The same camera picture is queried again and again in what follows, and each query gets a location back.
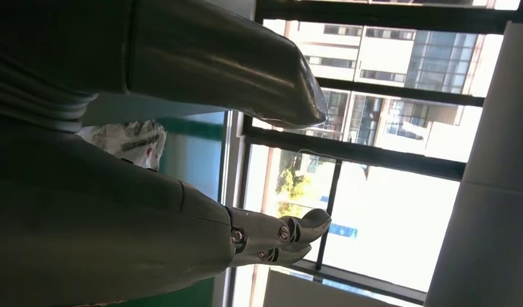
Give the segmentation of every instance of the window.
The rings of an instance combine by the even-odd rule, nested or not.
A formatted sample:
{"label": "window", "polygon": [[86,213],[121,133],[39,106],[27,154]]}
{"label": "window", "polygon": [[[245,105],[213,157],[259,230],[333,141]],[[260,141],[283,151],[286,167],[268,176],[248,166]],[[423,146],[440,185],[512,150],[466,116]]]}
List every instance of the window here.
{"label": "window", "polygon": [[392,100],[386,132],[411,139],[423,139],[429,105]]}
{"label": "window", "polygon": [[[418,31],[405,86],[420,90],[461,93],[472,63],[478,35]],[[455,84],[450,80],[457,78]]]}
{"label": "window", "polygon": [[305,56],[305,59],[311,65],[323,65],[355,69],[355,61],[352,59],[323,58],[320,56]]}
{"label": "window", "polygon": [[365,36],[375,38],[389,38],[392,40],[414,40],[414,33],[415,31],[367,28]]}
{"label": "window", "polygon": [[324,26],[324,34],[361,36],[362,32],[363,27],[337,26],[332,24],[326,24]]}
{"label": "window", "polygon": [[[327,102],[327,121],[317,127],[284,130],[248,117],[243,126],[250,153],[243,190],[247,209],[301,215],[332,205],[325,239],[315,242],[307,260],[300,262],[310,266],[303,271],[314,276],[308,280],[328,278],[323,283],[343,290],[364,285],[423,304],[480,120],[497,42],[512,16],[470,7],[508,9],[516,1],[294,1],[258,6],[258,17],[273,18],[264,23],[307,54]],[[443,19],[436,6],[449,6]],[[373,18],[366,19],[370,10]],[[375,16],[391,10],[396,13]],[[394,17],[403,12],[421,14]],[[368,20],[368,26],[335,24],[339,20]],[[269,156],[280,160],[271,162]],[[280,161],[293,161],[285,163],[292,165],[286,176],[296,179],[287,193],[273,188],[283,174]],[[281,197],[301,191],[310,196]],[[236,284],[258,280],[260,267],[245,276],[245,283]],[[394,288],[406,290],[392,292]],[[263,291],[254,291],[252,297],[258,292],[263,296]]]}
{"label": "window", "polygon": [[459,183],[374,166],[365,177],[363,169],[342,165],[332,223],[355,236],[330,232],[324,264],[426,292]]}
{"label": "window", "polygon": [[393,72],[379,72],[376,70],[361,70],[361,77],[381,81],[405,82],[405,74],[396,74]]}

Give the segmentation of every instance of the black window mullion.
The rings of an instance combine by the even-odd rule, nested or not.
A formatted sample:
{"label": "black window mullion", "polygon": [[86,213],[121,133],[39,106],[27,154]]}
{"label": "black window mullion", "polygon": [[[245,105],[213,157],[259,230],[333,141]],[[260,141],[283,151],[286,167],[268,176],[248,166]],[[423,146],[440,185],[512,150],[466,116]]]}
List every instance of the black window mullion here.
{"label": "black window mullion", "polygon": [[479,34],[503,34],[509,20],[523,21],[523,14],[506,10],[327,1],[258,1],[256,14],[261,19]]}
{"label": "black window mullion", "polygon": [[[337,161],[335,162],[335,168],[333,169],[333,178],[331,180],[331,188],[329,189],[329,197],[327,199],[326,212],[327,214],[329,214],[329,216],[331,216],[331,214],[333,213],[333,205],[335,204],[335,195],[337,194],[337,184],[339,183],[342,165],[343,161],[337,159]],[[316,259],[316,270],[320,270],[322,268],[325,245],[327,243],[328,234],[329,229],[322,235],[322,238],[320,239],[320,249],[318,250],[318,258]]]}
{"label": "black window mullion", "polygon": [[448,180],[461,181],[465,171],[465,163],[462,162],[425,157],[414,153],[395,152],[373,146],[345,143],[290,132],[250,127],[244,133],[244,136],[245,141],[251,144],[277,147],[293,152],[306,150],[324,157]]}
{"label": "black window mullion", "polygon": [[455,93],[444,93],[440,91],[419,90],[415,88],[400,88],[397,86],[388,86],[374,83],[362,83],[355,81],[344,81],[328,78],[317,78],[318,84],[323,88],[332,88],[335,90],[359,91],[362,93],[371,93],[402,98],[427,100],[432,102],[443,102],[445,104],[454,104],[458,106],[483,106],[484,98],[473,97]]}

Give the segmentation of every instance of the window frame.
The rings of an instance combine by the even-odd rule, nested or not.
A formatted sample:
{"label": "window frame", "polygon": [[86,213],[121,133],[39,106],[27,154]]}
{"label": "window frame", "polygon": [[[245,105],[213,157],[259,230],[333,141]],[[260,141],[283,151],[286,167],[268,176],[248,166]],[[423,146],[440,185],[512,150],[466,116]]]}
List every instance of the window frame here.
{"label": "window frame", "polygon": [[[453,8],[438,6],[389,6],[372,5],[350,2],[326,1],[258,1],[256,4],[255,21],[263,23],[264,19],[298,20],[300,22],[321,22],[326,24],[340,24],[366,27],[416,29],[427,31],[447,31],[463,34],[504,34],[508,21],[523,22],[523,0],[517,11],[498,11],[483,8]],[[483,106],[483,98],[472,97],[457,93],[402,88],[380,84],[370,84],[355,81],[319,78],[321,87],[336,90],[357,91],[389,95],[409,99],[427,100],[454,104],[456,106]],[[244,204],[245,187],[248,165],[252,145],[265,145],[283,150],[314,152],[321,157],[336,159],[333,173],[330,196],[328,199],[328,213],[331,213],[330,203],[334,201],[336,181],[340,174],[343,161],[382,166],[399,169],[422,175],[461,181],[465,163],[447,161],[444,159],[428,158],[411,153],[393,152],[380,148],[363,145],[341,143],[331,139],[320,139],[313,136],[303,136],[289,132],[264,130],[252,126],[252,118],[244,116],[241,135],[244,137],[244,154],[239,191],[239,207]],[[327,240],[327,233],[322,240]],[[320,245],[318,259],[314,262],[301,260],[294,264],[292,269],[313,275],[314,277],[331,280],[359,287],[372,292],[389,295],[404,301],[423,304],[426,293],[394,285],[368,276],[361,276],[354,272],[344,271],[323,264],[324,245]],[[233,284],[234,269],[231,270],[230,284]],[[233,297],[233,286],[230,287],[228,297]]]}

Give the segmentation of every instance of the metal rivet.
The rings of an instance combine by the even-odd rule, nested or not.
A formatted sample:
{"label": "metal rivet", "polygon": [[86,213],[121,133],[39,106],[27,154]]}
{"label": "metal rivet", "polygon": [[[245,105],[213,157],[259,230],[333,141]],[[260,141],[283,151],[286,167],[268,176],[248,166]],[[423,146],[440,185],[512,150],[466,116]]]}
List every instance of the metal rivet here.
{"label": "metal rivet", "polygon": [[290,238],[290,229],[288,229],[287,226],[282,225],[279,228],[278,235],[279,235],[280,241],[288,242],[288,239]]}
{"label": "metal rivet", "polygon": [[241,231],[234,229],[231,231],[231,241],[235,244],[243,242],[243,234]]}

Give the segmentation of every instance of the glass pane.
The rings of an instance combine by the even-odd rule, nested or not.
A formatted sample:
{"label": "glass pane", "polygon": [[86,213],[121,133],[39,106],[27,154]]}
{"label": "glass pane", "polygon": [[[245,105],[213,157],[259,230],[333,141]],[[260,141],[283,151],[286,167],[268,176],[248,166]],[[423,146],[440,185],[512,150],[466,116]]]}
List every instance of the glass pane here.
{"label": "glass pane", "polygon": [[[458,182],[343,163],[324,264],[427,291]],[[353,229],[353,235],[341,229]]]}
{"label": "glass pane", "polygon": [[[464,75],[452,75],[448,79],[448,91],[460,91],[463,80]],[[436,86],[418,84],[418,88],[423,90],[434,90]],[[460,162],[469,160],[480,122],[480,107],[327,88],[324,93],[329,112],[325,123],[285,131],[428,157]],[[254,126],[270,129],[267,124],[257,121],[254,121]]]}
{"label": "glass pane", "polygon": [[444,77],[423,72],[452,79],[472,71],[454,87],[475,96],[487,92],[500,50],[497,39],[503,37],[293,20],[264,24],[294,41],[317,77],[454,93]]}
{"label": "glass pane", "polygon": [[[244,208],[274,217],[303,217],[327,208],[335,160],[253,145]],[[316,261],[320,239],[305,259]]]}
{"label": "glass pane", "polygon": [[371,4],[400,4],[414,6],[450,6],[461,8],[491,8],[495,10],[517,10],[520,0],[319,0]]}

